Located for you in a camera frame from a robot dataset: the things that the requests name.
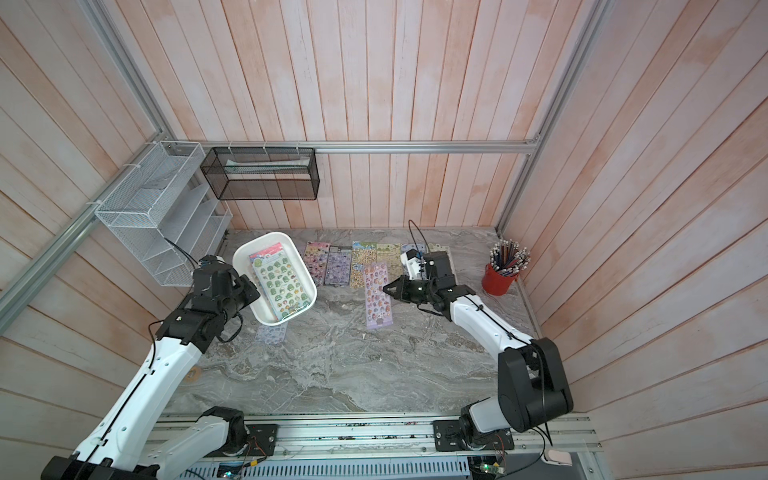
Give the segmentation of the panda sticker sheet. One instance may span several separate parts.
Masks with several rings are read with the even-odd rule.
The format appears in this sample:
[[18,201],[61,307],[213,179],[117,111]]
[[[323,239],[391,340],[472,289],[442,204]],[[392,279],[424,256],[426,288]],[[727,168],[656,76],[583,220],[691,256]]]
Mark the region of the panda sticker sheet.
[[374,242],[355,241],[352,244],[352,265],[350,274],[351,288],[364,287],[364,269],[376,262],[376,251],[377,244]]

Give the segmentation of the pink cartoon sticker sheet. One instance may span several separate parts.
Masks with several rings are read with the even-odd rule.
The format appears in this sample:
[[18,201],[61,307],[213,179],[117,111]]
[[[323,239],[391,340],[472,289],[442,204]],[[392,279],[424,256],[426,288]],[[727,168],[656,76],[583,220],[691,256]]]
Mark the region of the pink cartoon sticker sheet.
[[316,286],[324,284],[329,252],[330,244],[325,242],[310,241],[305,247],[303,261]]

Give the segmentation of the white plastic storage box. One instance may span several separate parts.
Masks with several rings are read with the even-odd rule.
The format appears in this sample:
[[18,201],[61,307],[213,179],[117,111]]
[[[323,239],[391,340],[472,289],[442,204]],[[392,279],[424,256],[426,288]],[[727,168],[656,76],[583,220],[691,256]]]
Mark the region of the white plastic storage box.
[[241,245],[232,264],[257,286],[258,300],[250,304],[263,325],[278,326],[308,312],[317,287],[292,239],[270,232]]

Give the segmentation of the blue penguin sticker sheet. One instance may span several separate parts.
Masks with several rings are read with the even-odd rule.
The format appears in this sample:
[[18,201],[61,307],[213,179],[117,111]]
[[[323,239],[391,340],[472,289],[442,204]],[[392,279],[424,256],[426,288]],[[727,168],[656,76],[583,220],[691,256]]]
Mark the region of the blue penguin sticker sheet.
[[402,244],[401,245],[401,252],[406,253],[410,250],[417,250],[421,254],[425,254],[427,252],[427,247],[422,243],[409,243],[409,244]]

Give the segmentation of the green frog sticker sheet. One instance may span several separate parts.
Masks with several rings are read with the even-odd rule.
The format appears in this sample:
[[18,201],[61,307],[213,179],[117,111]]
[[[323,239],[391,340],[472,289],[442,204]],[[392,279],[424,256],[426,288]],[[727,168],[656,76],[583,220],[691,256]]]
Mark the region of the green frog sticker sheet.
[[428,244],[428,252],[434,253],[434,252],[446,252],[450,253],[450,248],[446,245],[441,245],[437,243],[429,243]]

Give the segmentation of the purple animal sticker sheet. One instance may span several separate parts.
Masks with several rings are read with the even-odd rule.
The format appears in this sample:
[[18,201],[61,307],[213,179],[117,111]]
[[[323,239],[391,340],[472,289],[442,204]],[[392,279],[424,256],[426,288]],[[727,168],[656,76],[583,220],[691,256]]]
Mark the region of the purple animal sticker sheet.
[[363,269],[365,286],[366,327],[374,330],[393,324],[391,300],[383,291],[388,284],[388,270],[384,263],[375,262]]

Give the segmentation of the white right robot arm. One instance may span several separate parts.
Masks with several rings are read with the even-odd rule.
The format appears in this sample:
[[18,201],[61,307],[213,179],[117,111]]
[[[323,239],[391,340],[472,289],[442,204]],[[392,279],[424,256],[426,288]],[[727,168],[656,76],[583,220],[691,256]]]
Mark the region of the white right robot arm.
[[469,434],[525,432],[573,411],[574,401],[559,350],[548,338],[511,327],[466,285],[456,283],[444,251],[400,255],[405,273],[383,287],[390,297],[446,318],[468,332],[497,361],[497,393],[463,408]]

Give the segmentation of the puffy gem sticker sheet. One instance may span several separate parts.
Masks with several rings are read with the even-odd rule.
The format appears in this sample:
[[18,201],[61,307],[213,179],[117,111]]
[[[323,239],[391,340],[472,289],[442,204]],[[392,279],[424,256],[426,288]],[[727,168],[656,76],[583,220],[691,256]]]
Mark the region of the puffy gem sticker sheet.
[[352,248],[331,246],[329,248],[324,284],[347,286],[350,283]]

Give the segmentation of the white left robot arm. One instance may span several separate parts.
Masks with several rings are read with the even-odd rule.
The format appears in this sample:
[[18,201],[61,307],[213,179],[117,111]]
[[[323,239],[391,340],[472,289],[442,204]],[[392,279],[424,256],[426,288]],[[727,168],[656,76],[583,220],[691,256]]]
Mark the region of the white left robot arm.
[[215,255],[193,272],[180,304],[159,321],[142,366],[97,427],[67,457],[55,456],[44,479],[174,479],[212,452],[237,457],[250,446],[244,415],[212,407],[161,447],[146,442],[173,393],[227,323],[260,294],[245,275]]

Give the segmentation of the green dinosaur sticker sheet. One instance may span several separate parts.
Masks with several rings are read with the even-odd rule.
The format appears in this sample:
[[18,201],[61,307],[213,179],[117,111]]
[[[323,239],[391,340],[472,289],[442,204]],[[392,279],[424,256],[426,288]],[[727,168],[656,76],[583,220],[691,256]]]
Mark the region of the green dinosaur sticker sheet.
[[249,260],[277,321],[310,307],[310,294],[281,243],[251,254]]

